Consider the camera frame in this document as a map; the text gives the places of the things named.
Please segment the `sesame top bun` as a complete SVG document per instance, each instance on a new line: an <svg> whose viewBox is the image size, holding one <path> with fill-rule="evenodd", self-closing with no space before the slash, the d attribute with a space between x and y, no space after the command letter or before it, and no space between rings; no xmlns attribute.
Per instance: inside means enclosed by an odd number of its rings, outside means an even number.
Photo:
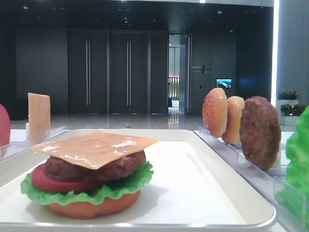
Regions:
<svg viewBox="0 0 309 232"><path fill-rule="evenodd" d="M206 129L215 137L221 137L227 127L227 97L222 88L212 89L205 97L202 118Z"/></svg>

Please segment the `sesame bun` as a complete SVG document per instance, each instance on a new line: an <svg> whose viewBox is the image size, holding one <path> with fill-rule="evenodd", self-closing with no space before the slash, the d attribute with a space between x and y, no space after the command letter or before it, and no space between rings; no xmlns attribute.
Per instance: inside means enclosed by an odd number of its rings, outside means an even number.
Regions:
<svg viewBox="0 0 309 232"><path fill-rule="evenodd" d="M240 120L244 109L244 99L239 96L231 96L227 99L227 126L222 139L228 144L236 144L239 141Z"/></svg>
<svg viewBox="0 0 309 232"><path fill-rule="evenodd" d="M221 137L227 127L227 97L222 88L212 89L205 97L202 118L206 129L215 137Z"/></svg>

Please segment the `brown meat patty in burger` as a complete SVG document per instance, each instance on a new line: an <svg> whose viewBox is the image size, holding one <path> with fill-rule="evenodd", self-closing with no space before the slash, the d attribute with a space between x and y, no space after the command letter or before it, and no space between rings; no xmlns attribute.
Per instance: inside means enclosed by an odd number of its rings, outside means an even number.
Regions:
<svg viewBox="0 0 309 232"><path fill-rule="evenodd" d="M145 162L146 156L143 150L112 161L97 170L50 157L45 163L44 172L48 177L58 180L114 181L134 173Z"/></svg>

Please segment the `orange cheese slice on burger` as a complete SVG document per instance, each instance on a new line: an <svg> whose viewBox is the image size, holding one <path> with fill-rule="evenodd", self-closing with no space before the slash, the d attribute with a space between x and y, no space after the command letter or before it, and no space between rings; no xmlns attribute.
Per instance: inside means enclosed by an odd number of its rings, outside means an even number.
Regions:
<svg viewBox="0 0 309 232"><path fill-rule="evenodd" d="M97 170L125 156L140 152L157 143L156 139L92 132L64 140L44 142L29 148L68 163Z"/></svg>

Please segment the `green lettuce leaf in burger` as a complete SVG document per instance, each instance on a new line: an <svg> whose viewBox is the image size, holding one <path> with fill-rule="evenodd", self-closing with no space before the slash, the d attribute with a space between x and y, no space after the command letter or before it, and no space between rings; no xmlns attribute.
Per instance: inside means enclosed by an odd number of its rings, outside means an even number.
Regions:
<svg viewBox="0 0 309 232"><path fill-rule="evenodd" d="M94 190L80 193L73 191L68 193L53 193L39 189L32 184L31 178L34 172L31 172L26 174L26 177L20 184L21 193L39 205L57 203L61 206L66 206L75 202L88 202L93 205L99 205L108 198L118 200L125 194L133 194L141 190L152 179L154 173L152 168L152 164L146 162L137 168L133 174L125 178L112 181Z"/></svg>

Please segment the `standing brown meat patty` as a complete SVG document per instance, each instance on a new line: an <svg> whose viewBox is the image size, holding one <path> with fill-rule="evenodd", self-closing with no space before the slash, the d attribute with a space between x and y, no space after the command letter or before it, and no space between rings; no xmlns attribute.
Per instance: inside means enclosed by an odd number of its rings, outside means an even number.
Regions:
<svg viewBox="0 0 309 232"><path fill-rule="evenodd" d="M245 100L239 134L244 157L264 171L270 169L280 149L281 126L278 111L266 98Z"/></svg>

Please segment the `standing orange cheese slice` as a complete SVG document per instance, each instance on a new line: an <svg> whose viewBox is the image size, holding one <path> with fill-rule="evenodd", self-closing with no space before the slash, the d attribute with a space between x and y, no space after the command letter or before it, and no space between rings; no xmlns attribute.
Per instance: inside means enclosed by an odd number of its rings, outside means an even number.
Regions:
<svg viewBox="0 0 309 232"><path fill-rule="evenodd" d="M37 139L51 128L50 96L28 93L29 139Z"/></svg>

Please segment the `red tomato slice in burger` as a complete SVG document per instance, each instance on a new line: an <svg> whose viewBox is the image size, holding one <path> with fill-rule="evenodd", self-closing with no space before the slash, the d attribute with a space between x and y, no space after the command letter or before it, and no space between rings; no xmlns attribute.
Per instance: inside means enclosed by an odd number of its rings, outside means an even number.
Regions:
<svg viewBox="0 0 309 232"><path fill-rule="evenodd" d="M45 165L46 163L38 165L31 173L32 185L39 189L56 193L68 193L70 191L90 191L104 185L103 182L98 181L68 181L48 177L44 172Z"/></svg>

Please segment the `standing red tomato slice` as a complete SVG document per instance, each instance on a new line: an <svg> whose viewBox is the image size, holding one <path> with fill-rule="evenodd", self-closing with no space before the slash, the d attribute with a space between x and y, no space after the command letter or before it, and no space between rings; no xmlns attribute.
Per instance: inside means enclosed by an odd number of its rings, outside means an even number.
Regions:
<svg viewBox="0 0 309 232"><path fill-rule="evenodd" d="M0 104L0 146L8 145L10 142L11 122L5 107Z"/></svg>

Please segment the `standing green lettuce leaf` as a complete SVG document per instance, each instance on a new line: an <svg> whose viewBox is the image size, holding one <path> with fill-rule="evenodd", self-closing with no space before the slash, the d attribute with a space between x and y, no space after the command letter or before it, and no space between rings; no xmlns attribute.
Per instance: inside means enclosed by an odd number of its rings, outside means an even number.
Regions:
<svg viewBox="0 0 309 232"><path fill-rule="evenodd" d="M288 187L276 195L279 204L286 207L309 228L309 109L300 115L296 130L286 143L290 160L286 170Z"/></svg>

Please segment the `dark double doors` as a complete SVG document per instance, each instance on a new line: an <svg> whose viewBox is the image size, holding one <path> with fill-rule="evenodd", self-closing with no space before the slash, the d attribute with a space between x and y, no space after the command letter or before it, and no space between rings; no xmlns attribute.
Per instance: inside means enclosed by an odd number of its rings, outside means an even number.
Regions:
<svg viewBox="0 0 309 232"><path fill-rule="evenodd" d="M69 112L165 114L167 32L69 30Z"/></svg>

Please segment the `burger bottom bun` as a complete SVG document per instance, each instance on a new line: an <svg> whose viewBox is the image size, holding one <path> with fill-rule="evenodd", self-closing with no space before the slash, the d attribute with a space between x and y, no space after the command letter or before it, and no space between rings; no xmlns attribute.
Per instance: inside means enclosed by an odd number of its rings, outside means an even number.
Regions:
<svg viewBox="0 0 309 232"><path fill-rule="evenodd" d="M73 202L65 206L52 203L46 207L61 216L75 219L90 219L123 212L131 207L139 196L140 190L135 193L124 194L119 199L106 198L99 205L94 205L90 202Z"/></svg>

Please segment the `potted plants in planter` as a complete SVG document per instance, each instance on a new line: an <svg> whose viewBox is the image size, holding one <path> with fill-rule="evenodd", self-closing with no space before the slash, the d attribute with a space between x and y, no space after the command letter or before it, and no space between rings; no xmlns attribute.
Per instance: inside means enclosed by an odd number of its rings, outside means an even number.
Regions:
<svg viewBox="0 0 309 232"><path fill-rule="evenodd" d="M281 125L293 126L304 112L305 106L298 102L299 94L296 90L280 90L277 93L276 109L280 115Z"/></svg>

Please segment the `left clear acrylic rack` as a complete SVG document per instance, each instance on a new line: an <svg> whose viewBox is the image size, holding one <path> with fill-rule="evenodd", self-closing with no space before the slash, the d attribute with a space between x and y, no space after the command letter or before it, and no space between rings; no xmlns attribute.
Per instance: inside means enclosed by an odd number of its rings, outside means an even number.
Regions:
<svg viewBox="0 0 309 232"><path fill-rule="evenodd" d="M19 152L27 150L31 146L48 141L58 135L63 134L64 132L66 132L65 126L60 127L60 128L53 128L51 130L48 130L46 134L40 135L37 139L24 140L20 142L12 142L12 143L9 143L8 145L1 146L0 147L0 160L2 161L9 157L12 157Z"/></svg>

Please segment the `clear acrylic rack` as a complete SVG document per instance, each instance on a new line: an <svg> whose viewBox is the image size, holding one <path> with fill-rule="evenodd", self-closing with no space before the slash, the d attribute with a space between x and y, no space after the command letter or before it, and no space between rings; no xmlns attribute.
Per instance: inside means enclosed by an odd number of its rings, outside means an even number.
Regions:
<svg viewBox="0 0 309 232"><path fill-rule="evenodd" d="M40 135L37 139L24 140L20 142L12 142L12 143L9 143L8 145L1 146L0 147L0 160L2 161L9 157L12 157L19 152L27 150L31 146L48 141L58 135L63 134L64 132L66 132L65 126L60 127L60 128L53 128L51 130L48 130L46 134Z"/></svg>
<svg viewBox="0 0 309 232"><path fill-rule="evenodd" d="M262 171L245 159L240 145L229 145L214 138L208 130L200 127L198 135L223 158L263 197L269 200L278 212L279 223L290 232L309 230L309 202L303 192L286 181L287 165L282 164L285 144L281 144L278 160L273 168Z"/></svg>

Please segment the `right clear acrylic rack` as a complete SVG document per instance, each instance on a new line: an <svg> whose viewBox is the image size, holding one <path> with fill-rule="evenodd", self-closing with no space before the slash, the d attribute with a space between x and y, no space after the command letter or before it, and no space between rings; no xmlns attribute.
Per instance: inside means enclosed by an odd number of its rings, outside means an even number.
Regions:
<svg viewBox="0 0 309 232"><path fill-rule="evenodd" d="M223 158L263 197L269 200L278 212L279 223L290 232L309 230L309 202L303 192L286 181L287 165L282 164L285 144L281 144L278 160L273 168L262 171L245 159L240 145L229 145L214 138L208 130L200 127L198 135Z"/></svg>

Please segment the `small wall screen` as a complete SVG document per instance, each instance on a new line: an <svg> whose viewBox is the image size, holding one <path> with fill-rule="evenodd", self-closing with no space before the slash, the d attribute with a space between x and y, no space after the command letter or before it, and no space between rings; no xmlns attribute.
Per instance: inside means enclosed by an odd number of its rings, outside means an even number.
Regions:
<svg viewBox="0 0 309 232"><path fill-rule="evenodd" d="M232 79L216 79L216 87L231 88L232 87Z"/></svg>

